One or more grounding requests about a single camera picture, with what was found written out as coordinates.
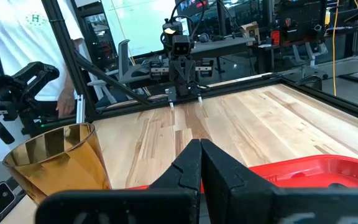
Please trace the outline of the person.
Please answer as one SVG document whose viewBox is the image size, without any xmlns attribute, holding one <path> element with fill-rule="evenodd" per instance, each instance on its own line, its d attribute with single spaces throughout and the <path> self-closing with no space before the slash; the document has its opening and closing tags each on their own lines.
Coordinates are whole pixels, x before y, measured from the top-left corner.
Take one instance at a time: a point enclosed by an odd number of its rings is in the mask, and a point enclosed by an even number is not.
<svg viewBox="0 0 358 224">
<path fill-rule="evenodd" d="M 0 60 L 3 72 L 13 75 L 31 62 L 52 65 L 58 78 L 36 95 L 40 107 L 58 117 L 58 97 L 64 89 L 77 94 L 41 0 L 0 0 Z"/>
</svg>

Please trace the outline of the red plastic tray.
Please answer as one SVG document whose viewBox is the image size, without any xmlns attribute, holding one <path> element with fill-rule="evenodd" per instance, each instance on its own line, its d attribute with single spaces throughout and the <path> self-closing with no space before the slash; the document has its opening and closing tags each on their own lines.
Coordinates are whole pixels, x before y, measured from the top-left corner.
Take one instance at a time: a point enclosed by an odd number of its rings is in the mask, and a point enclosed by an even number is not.
<svg viewBox="0 0 358 224">
<path fill-rule="evenodd" d="M 277 188 L 358 188 L 358 159 L 332 154 L 307 156 L 248 168 L 263 178 L 256 192 Z"/>
</svg>

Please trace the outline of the black diagonal frame brace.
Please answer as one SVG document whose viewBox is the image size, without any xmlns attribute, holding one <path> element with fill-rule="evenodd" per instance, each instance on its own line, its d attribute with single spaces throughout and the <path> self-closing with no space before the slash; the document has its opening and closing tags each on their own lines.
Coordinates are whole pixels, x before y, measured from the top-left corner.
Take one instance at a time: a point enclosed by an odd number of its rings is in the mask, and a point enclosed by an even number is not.
<svg viewBox="0 0 358 224">
<path fill-rule="evenodd" d="M 75 60 L 81 68 L 83 68 L 87 72 L 90 72 L 90 74 L 98 78 L 96 81 L 88 82 L 87 85 L 100 86 L 108 84 L 143 105 L 151 104 L 151 102 L 147 100 L 144 96 L 138 95 L 130 88 L 124 86 L 122 83 L 119 83 L 115 78 L 112 78 L 109 75 L 105 74 L 101 69 L 99 69 L 97 66 L 88 61 L 84 56 L 82 56 L 77 50 L 75 51 Z"/>
</svg>

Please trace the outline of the amber faceted plastic cup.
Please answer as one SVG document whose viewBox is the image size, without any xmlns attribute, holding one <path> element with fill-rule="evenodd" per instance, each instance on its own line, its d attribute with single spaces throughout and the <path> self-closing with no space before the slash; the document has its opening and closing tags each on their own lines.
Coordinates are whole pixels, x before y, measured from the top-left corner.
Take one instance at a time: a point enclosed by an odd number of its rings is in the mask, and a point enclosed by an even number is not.
<svg viewBox="0 0 358 224">
<path fill-rule="evenodd" d="M 22 143 L 2 160 L 29 198 L 40 204 L 65 190 L 110 190 L 96 128 L 63 126 Z"/>
</svg>

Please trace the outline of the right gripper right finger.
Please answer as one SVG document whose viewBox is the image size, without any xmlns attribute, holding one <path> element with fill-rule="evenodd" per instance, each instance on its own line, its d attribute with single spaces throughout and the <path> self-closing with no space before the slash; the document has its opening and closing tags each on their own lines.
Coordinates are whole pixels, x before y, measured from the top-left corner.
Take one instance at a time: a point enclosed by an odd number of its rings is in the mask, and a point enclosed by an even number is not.
<svg viewBox="0 0 358 224">
<path fill-rule="evenodd" d="M 202 140 L 202 182 L 212 224 L 358 224 L 358 188 L 277 188 L 209 140 Z"/>
</svg>

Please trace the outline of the grey desk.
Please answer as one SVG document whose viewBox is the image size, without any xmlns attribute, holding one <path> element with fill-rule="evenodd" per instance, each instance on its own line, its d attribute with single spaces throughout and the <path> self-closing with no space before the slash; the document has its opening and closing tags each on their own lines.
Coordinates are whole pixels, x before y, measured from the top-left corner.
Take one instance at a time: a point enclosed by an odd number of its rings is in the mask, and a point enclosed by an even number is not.
<svg viewBox="0 0 358 224">
<path fill-rule="evenodd" d="M 248 49 L 248 43 L 255 42 L 254 37 L 236 37 L 215 42 L 197 42 L 191 50 L 193 58 L 216 58 L 225 55 L 238 54 Z"/>
</svg>

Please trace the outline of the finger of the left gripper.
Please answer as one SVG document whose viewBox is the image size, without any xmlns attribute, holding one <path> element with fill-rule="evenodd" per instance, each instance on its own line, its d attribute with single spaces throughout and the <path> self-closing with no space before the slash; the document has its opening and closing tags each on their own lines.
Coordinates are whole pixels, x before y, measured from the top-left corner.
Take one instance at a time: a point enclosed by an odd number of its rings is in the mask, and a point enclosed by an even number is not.
<svg viewBox="0 0 358 224">
<path fill-rule="evenodd" d="M 164 73 L 163 62 L 156 60 L 149 63 L 150 78 L 160 78 Z"/>
<path fill-rule="evenodd" d="M 214 69 L 214 60 L 199 61 L 199 68 L 201 77 L 211 77 Z"/>
</svg>

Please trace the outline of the black computer monitor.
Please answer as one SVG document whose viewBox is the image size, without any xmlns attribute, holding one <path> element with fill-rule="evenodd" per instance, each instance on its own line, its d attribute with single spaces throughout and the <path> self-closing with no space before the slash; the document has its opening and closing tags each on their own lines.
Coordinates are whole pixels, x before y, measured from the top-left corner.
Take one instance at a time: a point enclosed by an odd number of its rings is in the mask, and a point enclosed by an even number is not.
<svg viewBox="0 0 358 224">
<path fill-rule="evenodd" d="M 201 5 L 199 0 L 175 0 L 175 3 L 180 5 L 174 12 L 174 15 L 180 16 L 193 16 L 195 14 L 201 13 L 203 10 L 208 10 L 209 1 L 201 0 L 203 5 Z"/>
</svg>

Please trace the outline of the silver aluminium bracket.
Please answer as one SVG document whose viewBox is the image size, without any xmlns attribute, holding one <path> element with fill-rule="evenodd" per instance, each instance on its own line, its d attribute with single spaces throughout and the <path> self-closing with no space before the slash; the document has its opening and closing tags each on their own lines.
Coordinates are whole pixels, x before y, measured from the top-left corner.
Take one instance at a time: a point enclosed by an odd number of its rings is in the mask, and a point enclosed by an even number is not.
<svg viewBox="0 0 358 224">
<path fill-rule="evenodd" d="M 85 122 L 85 99 L 83 95 L 79 95 L 76 100 L 76 124 Z"/>
</svg>

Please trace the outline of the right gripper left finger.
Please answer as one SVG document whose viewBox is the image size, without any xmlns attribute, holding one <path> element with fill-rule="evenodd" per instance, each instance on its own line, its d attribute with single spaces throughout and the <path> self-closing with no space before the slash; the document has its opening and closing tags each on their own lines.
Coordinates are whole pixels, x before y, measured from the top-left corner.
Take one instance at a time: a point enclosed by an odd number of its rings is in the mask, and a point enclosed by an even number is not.
<svg viewBox="0 0 358 224">
<path fill-rule="evenodd" d="M 39 205 L 35 224 L 198 224 L 201 156 L 193 139 L 145 189 L 55 193 Z"/>
</svg>

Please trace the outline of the black table frame rail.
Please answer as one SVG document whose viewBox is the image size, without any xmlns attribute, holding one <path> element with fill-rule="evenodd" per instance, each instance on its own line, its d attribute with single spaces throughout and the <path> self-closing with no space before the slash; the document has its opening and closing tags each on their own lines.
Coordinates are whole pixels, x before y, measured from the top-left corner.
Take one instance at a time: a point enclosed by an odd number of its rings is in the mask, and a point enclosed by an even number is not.
<svg viewBox="0 0 358 224">
<path fill-rule="evenodd" d="M 305 85 L 296 84 L 287 78 L 279 77 L 278 82 L 358 118 L 358 104 L 336 97 L 329 93 L 325 93 L 321 90 L 316 90 Z"/>
<path fill-rule="evenodd" d="M 177 100 L 169 100 L 168 97 L 159 97 L 157 101 L 152 101 L 149 105 L 143 105 L 137 101 L 127 101 L 124 105 L 119 105 L 110 109 L 105 109 L 102 112 L 94 115 L 90 120 L 97 121 L 125 114 L 131 114 L 141 111 L 153 110 L 170 106 L 172 103 L 180 105 L 192 101 L 197 101 L 200 96 L 203 99 L 212 98 L 215 96 L 236 93 L 245 90 L 252 90 L 259 87 L 275 85 L 283 82 L 284 77 L 276 73 L 260 74 L 253 77 L 245 77 L 237 80 L 230 80 L 227 82 L 215 83 L 208 91 L 204 91 L 199 95 L 186 96 Z"/>
</svg>

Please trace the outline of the person's hand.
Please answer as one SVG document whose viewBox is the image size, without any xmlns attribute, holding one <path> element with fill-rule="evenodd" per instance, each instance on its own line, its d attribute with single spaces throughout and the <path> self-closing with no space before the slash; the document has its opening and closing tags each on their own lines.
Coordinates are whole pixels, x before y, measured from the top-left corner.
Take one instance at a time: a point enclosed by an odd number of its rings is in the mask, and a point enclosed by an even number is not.
<svg viewBox="0 0 358 224">
<path fill-rule="evenodd" d="M 69 116 L 75 108 L 74 91 L 64 89 L 60 93 L 57 101 L 56 110 L 58 111 L 58 117 L 64 118 Z"/>
</svg>

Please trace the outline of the cardboard box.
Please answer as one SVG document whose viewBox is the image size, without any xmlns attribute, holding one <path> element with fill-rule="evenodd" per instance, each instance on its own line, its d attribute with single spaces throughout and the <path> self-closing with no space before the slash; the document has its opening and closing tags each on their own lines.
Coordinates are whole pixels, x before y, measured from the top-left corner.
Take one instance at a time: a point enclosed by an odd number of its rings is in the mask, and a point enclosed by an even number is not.
<svg viewBox="0 0 358 224">
<path fill-rule="evenodd" d="M 259 25 L 256 21 L 245 25 L 241 25 L 240 28 L 241 28 L 241 32 L 246 37 L 253 37 L 255 39 L 259 38 Z"/>
</svg>

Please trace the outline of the white board panel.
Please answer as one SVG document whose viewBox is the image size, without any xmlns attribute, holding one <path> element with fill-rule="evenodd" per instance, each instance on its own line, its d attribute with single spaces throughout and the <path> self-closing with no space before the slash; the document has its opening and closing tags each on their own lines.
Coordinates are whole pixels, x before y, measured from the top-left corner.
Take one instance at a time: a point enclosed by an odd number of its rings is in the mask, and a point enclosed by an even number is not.
<svg viewBox="0 0 358 224">
<path fill-rule="evenodd" d="M 101 0 L 114 45 L 129 39 L 135 57 L 163 49 L 162 25 L 170 18 L 175 0 Z"/>
</svg>

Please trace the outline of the black frame post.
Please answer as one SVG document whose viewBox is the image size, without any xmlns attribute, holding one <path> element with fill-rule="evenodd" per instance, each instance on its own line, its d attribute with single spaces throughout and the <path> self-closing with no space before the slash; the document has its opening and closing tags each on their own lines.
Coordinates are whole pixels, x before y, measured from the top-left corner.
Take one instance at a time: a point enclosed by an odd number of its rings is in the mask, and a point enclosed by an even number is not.
<svg viewBox="0 0 358 224">
<path fill-rule="evenodd" d="M 57 0 L 41 0 L 45 9 L 46 15 L 49 19 L 53 33 L 57 40 L 58 46 L 62 53 L 62 57 L 67 66 L 68 73 L 71 76 L 71 80 L 74 84 L 75 90 L 79 95 L 83 95 L 85 99 L 85 115 L 89 116 L 89 113 L 94 112 L 94 106 L 91 104 L 92 97 L 88 92 L 86 80 L 83 76 L 81 67 L 75 60 L 75 45 L 74 41 L 70 38 L 69 31 L 66 26 L 66 22 L 60 10 L 60 6 Z"/>
</svg>

